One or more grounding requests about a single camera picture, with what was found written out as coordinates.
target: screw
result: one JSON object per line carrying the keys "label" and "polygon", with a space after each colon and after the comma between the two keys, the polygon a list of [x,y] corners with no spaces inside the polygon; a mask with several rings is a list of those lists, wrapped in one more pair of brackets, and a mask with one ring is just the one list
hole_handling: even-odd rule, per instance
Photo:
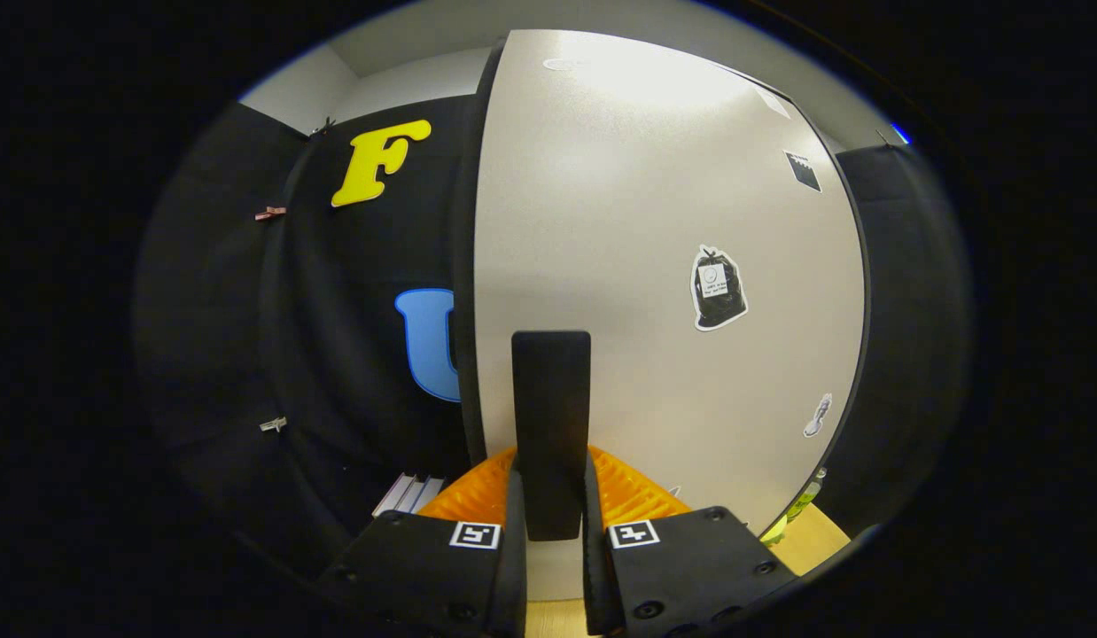
{"label": "screw", "polygon": [[348,582],[350,585],[354,585],[355,581],[359,580],[359,574],[355,570],[349,568],[348,566],[339,566],[337,568],[337,579]]}
{"label": "screw", "polygon": [[642,620],[648,620],[648,618],[656,617],[658,614],[663,613],[663,604],[658,601],[647,601],[646,603],[638,605],[634,609],[634,617],[642,618]]}
{"label": "screw", "polygon": [[691,631],[698,630],[698,625],[679,625],[675,629],[667,631],[666,638],[674,638],[675,636],[686,636]]}
{"label": "screw", "polygon": [[446,608],[446,613],[450,617],[454,618],[456,622],[471,622],[477,615],[477,611],[463,603],[454,603]]}
{"label": "screw", "polygon": [[731,617],[731,615],[739,613],[739,611],[742,611],[742,607],[739,607],[738,605],[726,607],[720,611],[720,613],[714,614],[714,617],[710,618],[710,622],[724,620],[724,618]]}

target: sticker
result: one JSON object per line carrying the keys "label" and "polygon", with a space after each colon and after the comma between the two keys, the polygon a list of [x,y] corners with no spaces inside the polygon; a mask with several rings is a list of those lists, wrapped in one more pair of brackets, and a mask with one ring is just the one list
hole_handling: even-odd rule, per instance
{"label": "sticker", "polygon": [[783,116],[787,117],[788,119],[792,119],[791,114],[789,114],[789,112],[784,110],[784,104],[781,104],[781,101],[778,100],[773,93],[768,92],[768,90],[760,88],[760,86],[755,86],[754,89],[758,90],[758,95],[762,96],[762,102],[765,102],[765,105],[767,105],[769,109],[774,110],[774,112],[777,113],[783,114]]}
{"label": "sticker", "polygon": [[821,184],[816,181],[816,173],[812,163],[808,162],[808,158],[791,153],[789,150],[784,150],[784,157],[789,158],[789,166],[792,167],[792,174],[796,178],[796,182],[821,193]]}
{"label": "sticker", "polygon": [[738,265],[726,251],[699,246],[690,267],[690,296],[694,327],[709,332],[722,328],[749,310]]}
{"label": "sticker", "polygon": [[825,395],[824,399],[821,399],[821,405],[817,405],[813,420],[804,425],[804,438],[814,437],[816,432],[821,432],[821,428],[824,428],[824,414],[828,413],[828,408],[832,408],[832,395]]}
{"label": "sticker", "polygon": [[452,548],[497,549],[500,542],[500,525],[468,524],[459,521],[450,538]]}
{"label": "sticker", "polygon": [[651,521],[636,521],[633,524],[611,525],[608,528],[615,549],[636,548],[638,545],[658,543],[658,534]]}

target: white paper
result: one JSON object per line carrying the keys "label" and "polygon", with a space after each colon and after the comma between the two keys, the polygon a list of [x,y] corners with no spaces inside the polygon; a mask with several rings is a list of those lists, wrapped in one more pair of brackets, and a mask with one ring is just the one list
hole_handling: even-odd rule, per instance
{"label": "white paper", "polygon": [[768,90],[760,88],[760,86],[755,86],[754,89],[758,90],[758,95],[762,96],[762,102],[765,102],[765,105],[767,105],[769,109],[774,110],[774,112],[777,113],[783,114],[783,116],[787,117],[788,119],[792,119],[792,116],[789,114],[789,112],[784,110],[784,104],[781,104],[781,101],[778,100],[774,94],[768,92]]}
{"label": "white paper", "polygon": [[702,284],[702,298],[727,294],[726,267],[721,263],[699,266],[699,283]]}

